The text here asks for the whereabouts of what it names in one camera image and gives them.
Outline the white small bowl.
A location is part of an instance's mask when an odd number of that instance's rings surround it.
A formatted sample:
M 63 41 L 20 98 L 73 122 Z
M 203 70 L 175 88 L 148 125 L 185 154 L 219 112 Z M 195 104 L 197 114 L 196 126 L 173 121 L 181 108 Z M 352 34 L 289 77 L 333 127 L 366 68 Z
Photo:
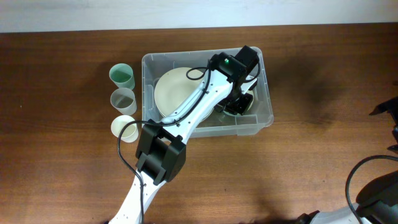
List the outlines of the white small bowl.
M 235 95 L 236 98 L 234 100 L 238 99 L 242 94 L 245 94 L 245 93 L 250 93 L 254 97 L 254 89 L 257 86 L 257 81 L 258 81 L 258 79 L 255 78 L 254 81 L 250 81 L 249 83 L 243 83 L 240 88 L 240 90 L 241 90 L 240 94 L 236 94 Z

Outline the beige plate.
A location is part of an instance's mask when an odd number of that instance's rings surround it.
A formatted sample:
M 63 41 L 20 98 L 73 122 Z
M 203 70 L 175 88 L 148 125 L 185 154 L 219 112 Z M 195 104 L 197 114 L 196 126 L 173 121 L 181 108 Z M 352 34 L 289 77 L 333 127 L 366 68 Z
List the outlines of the beige plate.
M 190 80 L 186 77 L 189 67 L 178 67 L 163 74 L 155 84 L 154 101 L 159 111 L 160 121 L 174 113 L 174 111 L 197 89 L 202 82 Z

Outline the grey cup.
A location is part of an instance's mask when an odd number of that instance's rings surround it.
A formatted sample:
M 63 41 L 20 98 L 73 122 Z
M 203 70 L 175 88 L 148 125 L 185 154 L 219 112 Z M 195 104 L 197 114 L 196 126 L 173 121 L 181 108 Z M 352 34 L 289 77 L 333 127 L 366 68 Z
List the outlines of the grey cup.
M 134 92 L 129 88 L 118 88 L 110 97 L 111 105 L 123 115 L 133 115 L 137 111 Z

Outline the mint green cup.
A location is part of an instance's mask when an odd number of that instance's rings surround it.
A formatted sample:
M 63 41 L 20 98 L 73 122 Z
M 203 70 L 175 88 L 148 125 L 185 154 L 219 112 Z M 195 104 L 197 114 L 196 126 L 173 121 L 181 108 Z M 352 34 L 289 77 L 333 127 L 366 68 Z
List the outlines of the mint green cup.
M 133 69 L 125 63 L 119 63 L 111 67 L 109 77 L 118 88 L 133 90 L 136 83 Z

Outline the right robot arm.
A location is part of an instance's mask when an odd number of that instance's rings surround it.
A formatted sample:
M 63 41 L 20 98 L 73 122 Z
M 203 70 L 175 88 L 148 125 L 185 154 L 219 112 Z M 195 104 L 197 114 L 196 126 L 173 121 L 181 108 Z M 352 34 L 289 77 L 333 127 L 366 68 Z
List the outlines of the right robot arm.
M 382 175 L 366 184 L 351 201 L 349 187 L 355 172 L 365 163 L 375 160 L 397 161 L 397 156 L 375 155 L 359 161 L 350 171 L 345 182 L 347 206 L 333 212 L 315 211 L 303 213 L 294 223 L 397 223 L 397 171 Z

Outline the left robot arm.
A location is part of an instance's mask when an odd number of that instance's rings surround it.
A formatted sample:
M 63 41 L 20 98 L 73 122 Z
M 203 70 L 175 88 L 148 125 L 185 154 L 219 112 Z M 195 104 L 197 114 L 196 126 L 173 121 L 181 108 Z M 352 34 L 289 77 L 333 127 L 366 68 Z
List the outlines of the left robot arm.
M 235 56 L 215 54 L 207 62 L 203 81 L 168 117 L 141 121 L 132 186 L 110 223 L 143 223 L 159 189 L 170 182 L 186 161 L 186 146 L 195 128 L 211 111 L 244 114 L 253 101 L 248 92 L 257 84 L 258 53 L 245 45 Z

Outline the clear plastic storage bin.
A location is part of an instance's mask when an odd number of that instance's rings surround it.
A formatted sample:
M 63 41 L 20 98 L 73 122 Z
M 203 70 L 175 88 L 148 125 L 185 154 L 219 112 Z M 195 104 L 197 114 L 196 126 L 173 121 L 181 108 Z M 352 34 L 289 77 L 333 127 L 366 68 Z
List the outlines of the clear plastic storage bin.
M 254 101 L 244 115 L 232 115 L 225 111 L 213 111 L 193 131 L 192 138 L 257 134 L 274 121 L 271 98 L 267 84 L 264 59 L 259 48 L 253 48 L 260 60 L 261 72 L 256 87 L 252 90 Z M 161 115 L 154 99 L 154 90 L 160 77 L 178 67 L 203 67 L 214 54 L 225 52 L 236 55 L 240 48 L 199 50 L 191 52 L 167 52 L 146 54 L 142 58 L 142 119 L 160 121 Z

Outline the cream white cup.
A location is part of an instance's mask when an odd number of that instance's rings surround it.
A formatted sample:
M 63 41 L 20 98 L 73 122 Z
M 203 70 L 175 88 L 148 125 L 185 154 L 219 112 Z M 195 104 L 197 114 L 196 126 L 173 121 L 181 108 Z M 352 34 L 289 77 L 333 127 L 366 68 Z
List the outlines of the cream white cup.
M 122 131 L 123 127 L 134 121 L 134 118 L 128 115 L 121 115 L 118 116 L 113 120 L 111 123 L 111 132 L 117 138 L 119 137 L 120 132 Z M 132 143 L 136 141 L 139 137 L 139 130 L 137 128 L 137 124 L 129 125 L 123 132 L 121 140 L 127 143 Z

